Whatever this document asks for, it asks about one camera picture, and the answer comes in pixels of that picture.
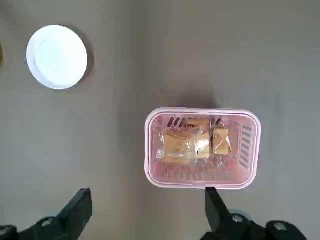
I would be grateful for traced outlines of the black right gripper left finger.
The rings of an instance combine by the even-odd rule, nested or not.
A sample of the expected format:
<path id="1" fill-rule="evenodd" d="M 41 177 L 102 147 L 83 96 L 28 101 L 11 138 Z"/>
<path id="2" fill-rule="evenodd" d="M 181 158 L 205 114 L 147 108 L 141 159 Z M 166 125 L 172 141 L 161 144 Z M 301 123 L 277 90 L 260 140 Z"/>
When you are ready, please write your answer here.
<path id="1" fill-rule="evenodd" d="M 40 219 L 31 227 L 18 231 L 14 225 L 2 225 L 2 240 L 77 240 L 93 214 L 89 188 L 80 189 L 56 216 Z"/>

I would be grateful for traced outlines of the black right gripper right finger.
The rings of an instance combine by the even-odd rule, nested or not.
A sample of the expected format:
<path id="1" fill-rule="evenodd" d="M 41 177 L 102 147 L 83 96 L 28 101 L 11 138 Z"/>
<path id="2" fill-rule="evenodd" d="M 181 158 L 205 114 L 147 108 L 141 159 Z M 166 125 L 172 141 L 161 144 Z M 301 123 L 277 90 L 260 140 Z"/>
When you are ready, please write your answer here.
<path id="1" fill-rule="evenodd" d="M 214 187 L 205 189 L 205 214 L 211 231 L 205 240 L 305 240 L 293 224 L 271 220 L 261 226 L 240 213 L 231 213 Z"/>

